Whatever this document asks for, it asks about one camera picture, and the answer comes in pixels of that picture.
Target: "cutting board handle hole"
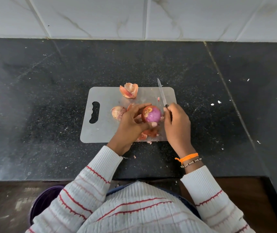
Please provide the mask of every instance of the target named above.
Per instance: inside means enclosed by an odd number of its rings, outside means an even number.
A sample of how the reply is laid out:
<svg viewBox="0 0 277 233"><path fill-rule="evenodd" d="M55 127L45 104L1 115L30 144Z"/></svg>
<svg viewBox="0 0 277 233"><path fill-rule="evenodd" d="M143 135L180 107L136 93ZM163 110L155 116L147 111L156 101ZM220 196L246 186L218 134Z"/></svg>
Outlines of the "cutting board handle hole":
<svg viewBox="0 0 277 233"><path fill-rule="evenodd" d="M92 102L92 114L89 123L96 123L99 119L100 103L97 101Z"/></svg>

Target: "sweater sleeve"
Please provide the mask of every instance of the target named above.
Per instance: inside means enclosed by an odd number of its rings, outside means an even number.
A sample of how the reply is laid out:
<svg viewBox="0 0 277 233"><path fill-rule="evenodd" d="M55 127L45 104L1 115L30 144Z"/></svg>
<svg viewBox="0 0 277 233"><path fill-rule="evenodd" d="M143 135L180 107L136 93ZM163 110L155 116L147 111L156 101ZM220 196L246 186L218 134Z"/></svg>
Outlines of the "sweater sleeve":
<svg viewBox="0 0 277 233"><path fill-rule="evenodd" d="M243 219L243 212L220 188L203 166L181 179L190 193L202 220L217 232L254 232Z"/></svg>
<svg viewBox="0 0 277 233"><path fill-rule="evenodd" d="M50 206L33 220L31 233L77 232L104 202L122 157L103 146L94 159L67 184Z"/></svg>

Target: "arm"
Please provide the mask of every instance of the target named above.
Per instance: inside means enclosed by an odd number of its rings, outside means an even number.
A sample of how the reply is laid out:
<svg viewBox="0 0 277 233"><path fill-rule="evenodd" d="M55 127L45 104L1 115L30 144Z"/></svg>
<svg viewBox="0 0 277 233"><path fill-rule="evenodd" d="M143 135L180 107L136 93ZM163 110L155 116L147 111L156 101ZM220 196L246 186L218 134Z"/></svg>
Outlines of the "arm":
<svg viewBox="0 0 277 233"><path fill-rule="evenodd" d="M190 121L183 109L171 104L165 111L165 132L180 158L196 153L191 145ZM183 162L184 165L197 159ZM185 168L181 181L190 193L202 220L217 232L254 232L243 219L243 212L229 199L202 161Z"/></svg>
<svg viewBox="0 0 277 233"><path fill-rule="evenodd" d="M34 218L28 233L74 233L104 202L113 174L122 155L139 135L157 123L137 124L134 118L150 103L134 106L122 116L117 132L94 159L67 184L59 196L40 215Z"/></svg>

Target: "knife handle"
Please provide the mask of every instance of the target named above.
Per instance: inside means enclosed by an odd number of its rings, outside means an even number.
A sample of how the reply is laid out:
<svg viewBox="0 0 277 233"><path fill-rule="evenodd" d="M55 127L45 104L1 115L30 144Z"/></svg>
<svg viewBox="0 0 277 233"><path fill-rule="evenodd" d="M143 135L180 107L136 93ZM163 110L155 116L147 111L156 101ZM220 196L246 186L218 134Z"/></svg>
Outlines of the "knife handle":
<svg viewBox="0 0 277 233"><path fill-rule="evenodd" d="M170 112L171 122L172 122L172 112L171 112L171 111L169 111L169 112Z"/></svg>

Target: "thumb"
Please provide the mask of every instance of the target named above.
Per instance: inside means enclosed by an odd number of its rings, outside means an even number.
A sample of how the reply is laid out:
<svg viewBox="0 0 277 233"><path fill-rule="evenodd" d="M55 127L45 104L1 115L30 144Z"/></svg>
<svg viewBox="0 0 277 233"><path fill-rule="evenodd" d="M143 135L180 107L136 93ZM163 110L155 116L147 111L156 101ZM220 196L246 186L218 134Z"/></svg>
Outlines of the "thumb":
<svg viewBox="0 0 277 233"><path fill-rule="evenodd" d="M158 126L157 122L149 122L149 123L140 124L140 128L141 128L142 132L145 130L150 130L156 126Z"/></svg>
<svg viewBox="0 0 277 233"><path fill-rule="evenodd" d="M168 127L172 123L170 111L166 107L163 108L163 111L164 111L164 127Z"/></svg>

